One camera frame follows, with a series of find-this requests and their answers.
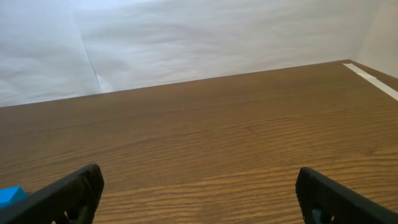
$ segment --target table top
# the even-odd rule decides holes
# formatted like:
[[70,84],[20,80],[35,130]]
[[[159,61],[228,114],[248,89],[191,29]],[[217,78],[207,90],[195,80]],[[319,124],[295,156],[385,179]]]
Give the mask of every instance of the table top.
[[0,108],[0,187],[95,162],[95,223],[303,223],[309,166],[398,212],[398,102],[343,63]]

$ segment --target brown wooden surface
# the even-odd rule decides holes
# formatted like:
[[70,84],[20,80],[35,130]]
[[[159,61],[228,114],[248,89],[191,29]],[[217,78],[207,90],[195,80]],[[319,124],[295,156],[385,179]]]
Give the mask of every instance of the brown wooden surface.
[[0,108],[0,187],[96,162],[95,223],[303,223],[310,166],[398,212],[398,102],[343,62]]

